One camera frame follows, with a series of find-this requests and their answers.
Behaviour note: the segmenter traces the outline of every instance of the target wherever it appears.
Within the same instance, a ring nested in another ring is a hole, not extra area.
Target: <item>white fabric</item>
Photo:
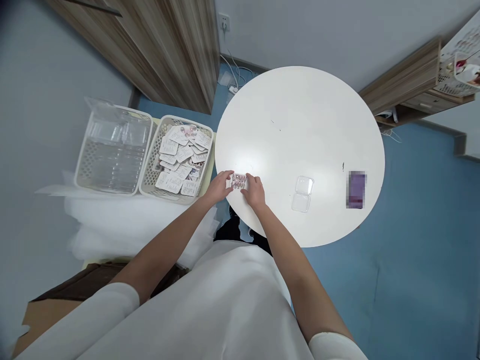
[[[64,173],[67,185],[51,185],[37,194],[65,197],[65,212],[80,223],[72,238],[71,251],[80,260],[133,257],[189,206],[143,195],[118,197],[89,192],[69,184],[73,175]],[[212,246],[219,222],[212,207],[198,225],[178,264],[191,269]]]
[[[289,299],[270,255],[217,241],[191,273],[140,308],[132,287],[107,285],[18,359],[366,359],[335,333],[308,346]]]

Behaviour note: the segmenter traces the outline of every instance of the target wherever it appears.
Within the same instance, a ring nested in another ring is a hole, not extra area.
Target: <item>white sleeve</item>
[[[16,359],[76,359],[140,305],[137,291],[121,282],[101,288],[45,331]]]
[[[356,343],[335,332],[314,335],[308,347],[315,360],[367,360]]]

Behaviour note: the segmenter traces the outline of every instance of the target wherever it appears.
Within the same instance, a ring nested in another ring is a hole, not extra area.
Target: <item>round white table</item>
[[[267,71],[241,88],[218,125],[215,161],[218,172],[259,176],[267,205],[303,248],[356,229],[374,207],[385,172],[382,136],[365,102],[337,77],[303,66]],[[366,173],[363,209],[346,206],[350,171]],[[307,213],[292,210],[299,176],[315,181]],[[227,200],[265,236],[239,190]]]

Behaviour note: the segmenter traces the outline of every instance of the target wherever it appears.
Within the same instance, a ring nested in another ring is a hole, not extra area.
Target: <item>black pants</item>
[[[221,228],[218,229],[215,235],[215,239],[213,241],[217,240],[236,240],[236,241],[241,241],[246,243],[246,241],[243,241],[240,238],[240,218],[238,216],[232,217],[230,220],[228,220],[226,223],[223,224]],[[251,231],[253,234],[253,242],[251,244],[257,245],[260,249],[265,250],[267,253],[272,255],[272,252],[270,251],[270,246],[269,242],[267,241],[266,237],[263,237],[260,234],[257,234],[255,231]]]

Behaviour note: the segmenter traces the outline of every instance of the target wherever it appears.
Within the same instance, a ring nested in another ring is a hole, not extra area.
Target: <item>plastic basket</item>
[[[435,86],[434,89],[441,93],[458,98],[463,98],[479,92],[480,87],[463,82],[456,76],[455,64],[457,61],[467,58],[468,55],[456,52],[453,57],[450,57],[446,61],[442,62],[440,64],[440,71],[438,73],[438,85]],[[480,65],[480,59],[477,57],[471,57],[468,59],[468,63]]]
[[[198,122],[191,121],[182,117],[173,116],[173,115],[165,115],[160,119],[160,123],[153,135],[150,149],[148,151],[147,161],[145,162],[142,170],[141,181],[140,181],[140,193],[151,198],[162,199],[171,203],[181,204],[181,205],[189,205],[193,203],[200,192],[202,187],[202,183],[204,181],[205,170],[208,167],[211,155],[211,148],[213,141],[210,142],[210,146],[208,147],[208,156],[203,164],[203,168],[201,171],[200,179],[198,180],[198,189],[195,196],[187,196],[182,195],[180,193],[174,194],[166,190],[159,189],[155,187],[155,183],[159,178],[160,172],[153,171],[152,167],[155,163],[155,155],[159,152],[160,143],[162,142],[162,137],[168,132],[170,127],[177,126],[177,125],[195,125],[201,132],[210,136],[213,139],[214,132],[208,126],[199,124]]]
[[[152,140],[152,117],[105,100],[85,100],[91,113],[73,178],[75,186],[99,194],[135,195]]]

